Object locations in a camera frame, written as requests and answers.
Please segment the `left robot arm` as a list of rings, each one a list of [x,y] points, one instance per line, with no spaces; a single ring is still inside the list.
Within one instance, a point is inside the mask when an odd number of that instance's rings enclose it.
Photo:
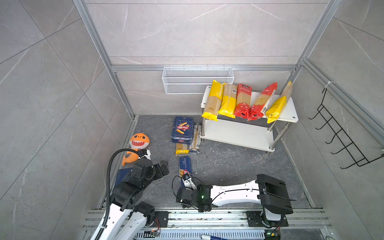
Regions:
[[[131,172],[111,188],[112,163],[118,154],[127,152],[138,155],[139,159]],[[139,200],[153,181],[169,174],[169,162],[154,164],[150,155],[146,149],[120,149],[111,156],[107,167],[106,210],[92,240],[133,240],[142,228],[153,224],[155,207]]]

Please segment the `red spaghetti bag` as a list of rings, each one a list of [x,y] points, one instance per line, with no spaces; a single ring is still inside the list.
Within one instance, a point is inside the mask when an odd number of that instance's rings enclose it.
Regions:
[[[249,110],[248,121],[258,120],[265,116],[277,87],[277,82],[272,83],[260,93]]]
[[[237,101],[234,115],[243,119],[249,116],[251,107],[251,96],[253,88],[245,84],[239,84],[237,90]]]

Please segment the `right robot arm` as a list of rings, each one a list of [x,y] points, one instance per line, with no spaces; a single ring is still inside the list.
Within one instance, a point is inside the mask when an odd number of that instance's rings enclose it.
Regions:
[[[287,215],[294,213],[286,183],[265,174],[255,180],[231,186],[206,185],[196,177],[183,175],[182,186],[174,193],[183,208],[200,213],[228,204],[252,203],[262,206],[255,222],[267,229],[287,227]]]

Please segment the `blue Barilla spaghetti box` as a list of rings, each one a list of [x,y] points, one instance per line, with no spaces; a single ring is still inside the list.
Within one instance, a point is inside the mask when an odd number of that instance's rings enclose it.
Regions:
[[[192,162],[190,156],[181,156],[179,159],[180,163],[180,177],[181,177],[181,186],[185,188],[183,176],[186,175],[187,179],[192,177]]]

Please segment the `clear labelled spaghetti bag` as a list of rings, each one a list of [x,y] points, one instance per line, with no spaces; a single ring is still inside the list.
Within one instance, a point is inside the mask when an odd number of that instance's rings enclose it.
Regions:
[[[199,153],[200,152],[200,145],[201,145],[201,130],[202,130],[202,125],[200,123],[197,123],[194,125],[194,133],[193,133],[193,139],[192,142],[189,146],[189,151],[190,152],[195,152]]]

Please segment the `blue Barilla rigatoni box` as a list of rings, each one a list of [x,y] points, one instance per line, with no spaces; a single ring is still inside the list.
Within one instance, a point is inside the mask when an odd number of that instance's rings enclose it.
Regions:
[[[172,128],[171,139],[173,143],[190,144],[194,134],[194,119],[176,116]]]

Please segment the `yellow Pastatime spaghetti bag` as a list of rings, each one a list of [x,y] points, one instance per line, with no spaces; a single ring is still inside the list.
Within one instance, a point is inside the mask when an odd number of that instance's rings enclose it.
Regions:
[[[213,80],[209,97],[202,117],[207,120],[218,121],[218,114],[222,104],[224,85]]]

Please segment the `yellow pasta bag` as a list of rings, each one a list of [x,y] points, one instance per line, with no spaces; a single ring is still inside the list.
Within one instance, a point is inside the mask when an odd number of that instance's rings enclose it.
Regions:
[[[280,95],[279,99],[277,99],[274,102],[274,104],[271,106],[271,108],[266,112],[266,116],[268,118],[267,119],[268,124],[271,124],[278,120],[282,111],[285,109],[292,95],[292,92],[293,92],[293,84],[292,82],[288,82],[282,94]]]

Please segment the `yellow barcode spaghetti bag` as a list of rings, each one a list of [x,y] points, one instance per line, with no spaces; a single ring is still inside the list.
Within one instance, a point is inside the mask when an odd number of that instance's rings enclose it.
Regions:
[[[219,114],[235,119],[234,114],[237,101],[237,90],[238,86],[233,84],[224,84],[223,98]]]

